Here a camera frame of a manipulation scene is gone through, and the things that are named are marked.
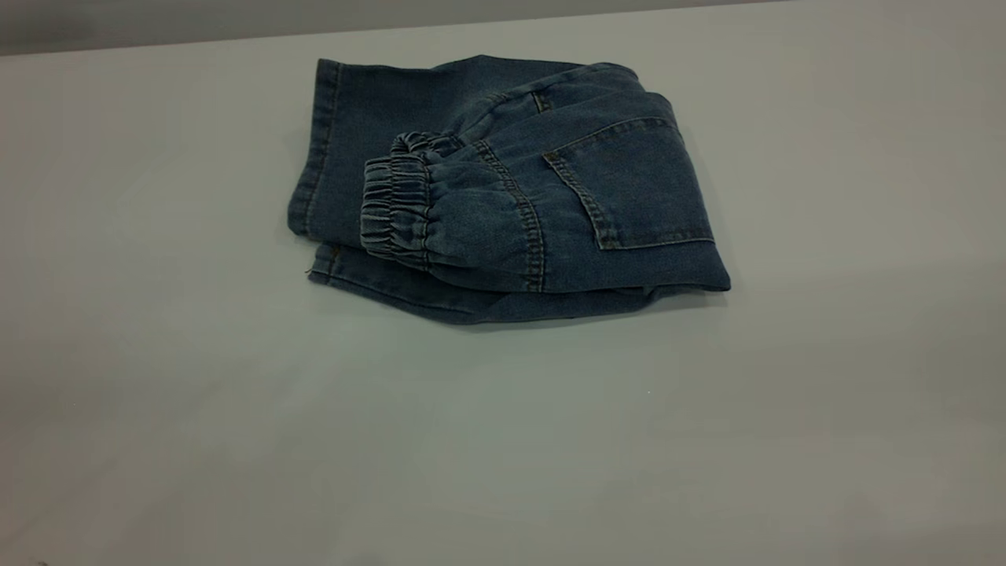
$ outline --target denim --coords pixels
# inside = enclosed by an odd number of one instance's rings
[[[450,324],[725,292],[670,103],[614,63],[318,63],[288,208],[323,282]]]

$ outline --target elastic cuff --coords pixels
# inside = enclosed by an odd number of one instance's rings
[[[422,155],[392,152],[367,161],[360,241],[372,255],[430,269],[426,248],[430,171]]]

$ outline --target folded jeans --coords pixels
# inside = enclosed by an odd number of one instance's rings
[[[315,92],[288,210],[313,280],[452,324],[729,289],[671,105],[624,66],[322,59]]]

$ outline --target white table surface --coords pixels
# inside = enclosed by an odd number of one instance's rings
[[[0,564],[1006,564],[1006,5],[0,58]],[[319,56],[634,67],[735,290],[450,328],[310,285]]]

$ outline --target hem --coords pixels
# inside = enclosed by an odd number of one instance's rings
[[[318,59],[308,159],[287,206],[287,225],[298,235],[312,236],[311,218],[328,160],[341,74],[341,63]]]

